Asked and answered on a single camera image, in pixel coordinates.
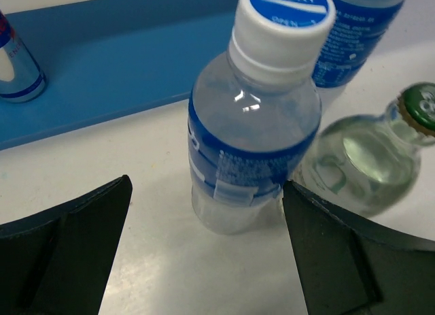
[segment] table surface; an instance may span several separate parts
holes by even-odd
[[[435,82],[435,0],[408,0],[360,74],[337,93],[322,128],[381,113],[413,82]],[[122,174],[133,198],[101,315],[306,314],[288,232],[271,210],[249,233],[207,231],[190,205],[187,103],[167,105],[0,152],[0,222],[80,196]],[[435,149],[413,191],[374,218],[435,239]]]

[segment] blue label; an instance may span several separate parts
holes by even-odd
[[[313,73],[318,87],[347,84],[366,62],[403,4],[372,8],[333,1],[337,19]]]
[[[250,0],[254,9],[272,22],[287,27],[309,27],[323,21],[328,0]]]
[[[0,97],[19,99],[45,85],[44,74],[0,12]]]
[[[275,198],[313,141],[314,130],[299,144],[276,152],[248,152],[212,135],[189,100],[188,146],[192,179],[216,201],[232,206],[264,205]]]

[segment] plastic bottle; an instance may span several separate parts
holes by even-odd
[[[313,142],[293,175],[320,197],[361,216],[379,214],[412,189],[420,150],[435,144],[435,84],[405,89],[384,114],[340,119]]]
[[[311,74],[334,19],[331,0],[239,0],[228,50],[189,101],[192,205],[212,231],[248,228],[312,142]]]
[[[0,98],[19,103],[42,93],[46,77],[0,12]]]
[[[347,84],[396,17],[404,0],[333,0],[337,19],[313,72],[317,87]]]

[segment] bottle neck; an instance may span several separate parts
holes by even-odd
[[[230,53],[226,51],[226,58],[232,72],[237,79],[237,82],[249,91],[255,91],[262,95],[282,95],[283,93],[290,92],[295,88],[302,86],[306,81],[311,80],[310,77],[301,79],[296,82],[289,80],[286,84],[268,84],[266,82],[259,82],[245,75],[232,61]]]
[[[412,128],[399,112],[396,101],[390,103],[383,116],[385,124],[391,129],[394,136],[411,150],[418,152],[420,148],[435,144],[435,137],[424,135]]]

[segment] blue panel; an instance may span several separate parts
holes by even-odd
[[[226,49],[237,0],[94,0],[7,15],[48,76],[0,103],[0,149],[188,98]]]

